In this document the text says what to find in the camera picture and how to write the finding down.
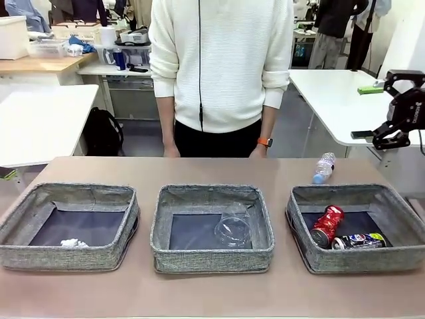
blue can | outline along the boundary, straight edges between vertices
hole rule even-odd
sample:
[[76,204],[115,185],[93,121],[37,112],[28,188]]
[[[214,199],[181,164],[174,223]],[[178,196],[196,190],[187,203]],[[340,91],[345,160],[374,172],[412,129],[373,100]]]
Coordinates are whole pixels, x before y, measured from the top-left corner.
[[124,59],[124,53],[122,52],[121,49],[115,49],[114,53],[114,60],[115,60],[115,65],[117,66],[117,69],[120,71],[123,71],[126,69],[126,61]]

white paper roll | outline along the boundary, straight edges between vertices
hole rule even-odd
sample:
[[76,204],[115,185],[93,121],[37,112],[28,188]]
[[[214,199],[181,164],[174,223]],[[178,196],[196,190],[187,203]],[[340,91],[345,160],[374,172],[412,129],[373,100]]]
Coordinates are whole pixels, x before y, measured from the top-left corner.
[[100,40],[105,47],[115,45],[117,34],[114,27],[100,27]]

gray pants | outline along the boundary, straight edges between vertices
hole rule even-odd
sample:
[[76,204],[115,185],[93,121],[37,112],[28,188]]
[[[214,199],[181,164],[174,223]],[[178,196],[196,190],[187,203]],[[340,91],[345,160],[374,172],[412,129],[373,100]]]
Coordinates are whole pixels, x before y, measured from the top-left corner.
[[343,39],[318,33],[308,68],[335,70],[342,45]]

soda can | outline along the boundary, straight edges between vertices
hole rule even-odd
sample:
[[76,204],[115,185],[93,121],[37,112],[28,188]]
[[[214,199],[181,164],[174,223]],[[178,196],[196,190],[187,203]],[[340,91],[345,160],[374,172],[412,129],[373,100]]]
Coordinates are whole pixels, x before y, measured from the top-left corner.
[[386,247],[385,238],[379,233],[340,236],[332,242],[332,249],[336,251],[384,247]]
[[113,52],[115,65],[117,66],[117,69],[120,71],[123,71],[126,69],[126,60],[124,58],[124,53],[121,49],[115,49]]
[[338,206],[326,207],[325,214],[320,217],[310,231],[311,238],[321,248],[328,248],[335,238],[338,225],[344,219],[344,212]]

blue bottle cap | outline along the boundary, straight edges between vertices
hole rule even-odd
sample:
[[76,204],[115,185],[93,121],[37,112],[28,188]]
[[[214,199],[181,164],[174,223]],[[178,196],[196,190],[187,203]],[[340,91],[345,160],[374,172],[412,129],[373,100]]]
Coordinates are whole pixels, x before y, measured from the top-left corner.
[[313,177],[313,184],[321,185],[324,184],[325,181],[325,177],[320,174],[314,175]]

